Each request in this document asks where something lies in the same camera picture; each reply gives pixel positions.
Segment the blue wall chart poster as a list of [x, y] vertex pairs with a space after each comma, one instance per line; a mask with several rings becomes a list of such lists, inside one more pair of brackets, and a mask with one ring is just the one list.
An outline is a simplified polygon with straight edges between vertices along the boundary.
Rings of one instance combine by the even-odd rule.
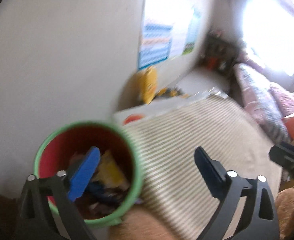
[[142, 28], [138, 53], [138, 69], [144, 69], [168, 59], [172, 44], [172, 26], [147, 23]]

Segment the yellow duck toy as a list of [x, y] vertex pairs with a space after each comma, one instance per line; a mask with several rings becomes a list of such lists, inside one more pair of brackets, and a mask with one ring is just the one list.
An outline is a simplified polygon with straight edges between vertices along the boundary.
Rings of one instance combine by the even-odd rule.
[[154, 66], [148, 67], [141, 77], [141, 99], [144, 104], [149, 104], [155, 98], [157, 77], [157, 70]]

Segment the striped beige mat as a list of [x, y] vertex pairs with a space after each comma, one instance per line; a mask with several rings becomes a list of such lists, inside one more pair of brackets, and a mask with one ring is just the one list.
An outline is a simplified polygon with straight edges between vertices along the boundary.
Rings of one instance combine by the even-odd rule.
[[143, 207], [112, 226], [110, 239], [196, 239], [218, 207], [195, 162], [198, 147], [245, 178], [266, 177], [273, 195], [282, 170], [270, 161], [272, 141], [233, 99], [210, 96], [121, 126], [138, 146]]

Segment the yellow toy vehicle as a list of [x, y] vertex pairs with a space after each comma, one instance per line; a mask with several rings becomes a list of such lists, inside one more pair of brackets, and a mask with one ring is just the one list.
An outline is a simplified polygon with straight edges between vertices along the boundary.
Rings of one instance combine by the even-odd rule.
[[188, 98], [189, 95], [183, 92], [179, 88], [162, 88], [157, 94], [156, 98], [174, 98], [174, 97], [181, 97], [181, 98]]

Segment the red green trash bin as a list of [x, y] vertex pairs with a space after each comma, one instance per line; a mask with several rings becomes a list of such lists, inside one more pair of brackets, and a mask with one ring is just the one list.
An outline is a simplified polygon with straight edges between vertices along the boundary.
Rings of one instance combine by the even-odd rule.
[[102, 228], [119, 225], [138, 199], [144, 180], [138, 146], [121, 127], [86, 120], [57, 129], [40, 145], [33, 172], [38, 178], [51, 177], [59, 170], [67, 169], [74, 154], [85, 154], [91, 146], [96, 146], [101, 153], [110, 151], [129, 181], [130, 188], [124, 201], [108, 216], [99, 218], [92, 215], [88, 196], [78, 198], [76, 205], [88, 226]]

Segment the green picture wall poster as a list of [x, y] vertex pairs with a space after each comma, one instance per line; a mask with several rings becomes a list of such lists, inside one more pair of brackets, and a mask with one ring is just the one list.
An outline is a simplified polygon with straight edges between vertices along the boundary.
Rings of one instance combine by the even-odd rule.
[[183, 50], [183, 55], [189, 54], [193, 51], [194, 47], [195, 47], [195, 43], [196, 41], [187, 41], [185, 46], [184, 46], [184, 50]]

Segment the dark shelf with items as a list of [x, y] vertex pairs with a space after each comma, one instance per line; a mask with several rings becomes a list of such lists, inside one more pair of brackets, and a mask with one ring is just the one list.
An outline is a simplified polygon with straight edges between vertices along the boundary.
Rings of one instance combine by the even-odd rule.
[[239, 53], [240, 48], [235, 43], [225, 41], [213, 34], [207, 34], [203, 64], [208, 70], [229, 77]]

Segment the brown plush toy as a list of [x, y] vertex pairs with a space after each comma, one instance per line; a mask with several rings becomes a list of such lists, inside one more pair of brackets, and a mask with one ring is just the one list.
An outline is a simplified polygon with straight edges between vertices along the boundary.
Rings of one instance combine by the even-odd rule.
[[275, 200], [280, 239], [294, 239], [294, 188], [284, 189]]

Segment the pink quilted bedding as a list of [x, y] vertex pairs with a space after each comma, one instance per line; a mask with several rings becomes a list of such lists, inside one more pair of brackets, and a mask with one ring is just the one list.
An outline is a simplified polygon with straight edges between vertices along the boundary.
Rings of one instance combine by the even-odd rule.
[[244, 109], [275, 143], [294, 142], [282, 118], [294, 113], [294, 92], [269, 81], [263, 74], [244, 63], [234, 66]]

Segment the yellow paper box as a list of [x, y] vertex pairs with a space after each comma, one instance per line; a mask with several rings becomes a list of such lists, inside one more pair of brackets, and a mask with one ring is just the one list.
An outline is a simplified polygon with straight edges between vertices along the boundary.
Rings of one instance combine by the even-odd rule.
[[104, 186], [123, 191], [129, 189], [130, 183], [126, 179], [120, 167], [116, 164], [110, 151], [106, 151], [100, 158], [97, 175]]

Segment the white foam floor mat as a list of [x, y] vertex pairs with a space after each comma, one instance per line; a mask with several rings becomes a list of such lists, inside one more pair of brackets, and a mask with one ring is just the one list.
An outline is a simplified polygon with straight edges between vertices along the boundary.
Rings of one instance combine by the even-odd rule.
[[129, 122], [136, 121], [142, 118], [149, 118], [150, 116], [160, 115], [169, 112], [173, 109], [187, 106], [191, 103], [205, 99], [210, 96], [218, 96], [227, 99], [228, 95], [218, 88], [214, 87], [204, 92], [198, 92], [195, 95], [184, 98], [177, 96], [169, 99], [156, 99], [149, 105], [140, 105], [116, 112], [112, 120], [118, 125], [126, 125]]

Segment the blue snack wrapper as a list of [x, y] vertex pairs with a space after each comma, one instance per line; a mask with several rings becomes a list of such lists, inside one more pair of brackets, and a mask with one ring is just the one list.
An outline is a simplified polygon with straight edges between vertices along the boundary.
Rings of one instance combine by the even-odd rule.
[[108, 188], [102, 183], [95, 181], [88, 184], [86, 193], [93, 204], [98, 203], [116, 208], [124, 201], [128, 190], [123, 190], [120, 187]]

